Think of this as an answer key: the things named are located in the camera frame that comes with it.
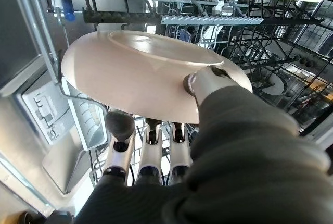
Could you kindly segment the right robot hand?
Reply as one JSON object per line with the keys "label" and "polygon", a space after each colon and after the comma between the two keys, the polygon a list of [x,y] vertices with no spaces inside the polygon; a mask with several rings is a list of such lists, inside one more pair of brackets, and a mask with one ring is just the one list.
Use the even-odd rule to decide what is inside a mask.
{"label": "right robot hand", "polygon": [[329,156],[282,110],[205,67],[193,164],[173,186],[124,186],[106,172],[75,223],[332,223]]}

